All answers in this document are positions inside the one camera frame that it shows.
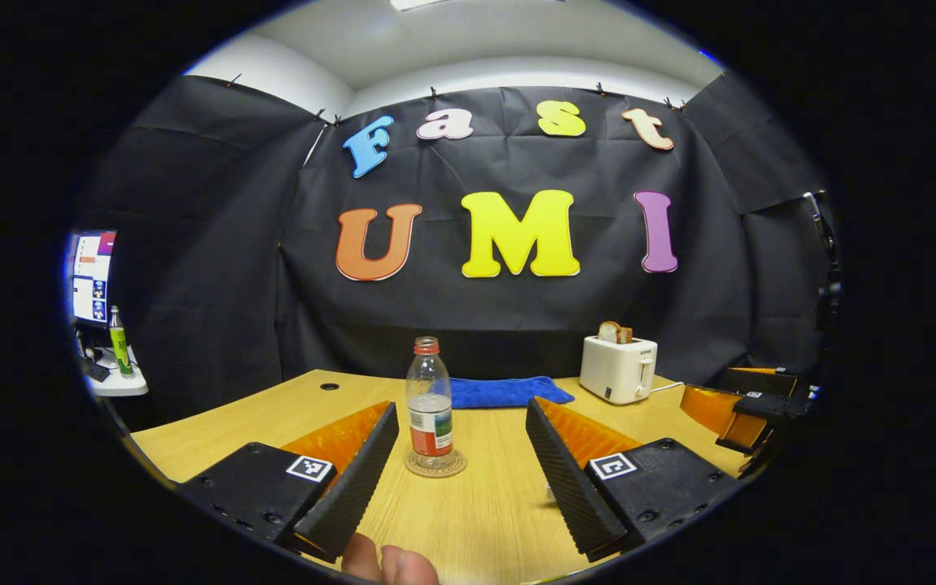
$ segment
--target blue towel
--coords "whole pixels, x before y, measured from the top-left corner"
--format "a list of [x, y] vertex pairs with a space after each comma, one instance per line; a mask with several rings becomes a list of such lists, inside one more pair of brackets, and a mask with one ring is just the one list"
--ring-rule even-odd
[[564, 404], [572, 402], [573, 395], [565, 392], [547, 375], [517, 380], [461, 380], [450, 379], [453, 408], [499, 408], [527, 406], [534, 396]]

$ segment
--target plastic bottle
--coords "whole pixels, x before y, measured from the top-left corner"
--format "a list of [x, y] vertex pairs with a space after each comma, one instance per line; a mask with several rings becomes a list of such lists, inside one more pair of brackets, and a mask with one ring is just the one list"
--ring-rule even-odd
[[115, 358], [118, 359], [118, 369], [122, 371], [122, 378], [132, 379], [137, 377], [132, 370], [132, 362], [129, 360], [129, 347], [125, 342], [125, 327], [122, 326], [122, 318], [118, 315], [118, 305], [110, 305], [110, 342], [115, 346]]
[[406, 406], [417, 462], [442, 470], [453, 462], [453, 400], [450, 374], [439, 359], [435, 337], [414, 340], [414, 361], [406, 371]]

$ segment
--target bottle cap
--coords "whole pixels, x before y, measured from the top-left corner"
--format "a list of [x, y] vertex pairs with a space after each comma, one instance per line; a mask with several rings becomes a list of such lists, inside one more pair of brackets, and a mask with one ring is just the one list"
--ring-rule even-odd
[[414, 340], [414, 353], [418, 355], [432, 355], [439, 352], [439, 340], [435, 337], [419, 337]]

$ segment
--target white ceiling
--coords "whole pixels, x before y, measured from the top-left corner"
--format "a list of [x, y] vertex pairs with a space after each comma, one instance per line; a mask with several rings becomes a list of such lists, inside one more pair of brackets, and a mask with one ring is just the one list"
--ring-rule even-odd
[[389, 0], [317, 0], [253, 27], [354, 90], [426, 67], [560, 56], [639, 67], [703, 88], [721, 67], [605, 0], [446, 0], [400, 12]]

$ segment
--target green bottle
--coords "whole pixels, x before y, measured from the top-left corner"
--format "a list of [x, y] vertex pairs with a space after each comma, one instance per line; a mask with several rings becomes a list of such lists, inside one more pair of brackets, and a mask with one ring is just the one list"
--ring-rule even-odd
[[110, 305], [110, 341], [115, 345], [115, 358], [118, 358], [122, 378], [137, 377], [129, 360], [129, 347], [125, 344], [125, 328], [122, 326], [122, 318], [118, 316], [118, 305]]

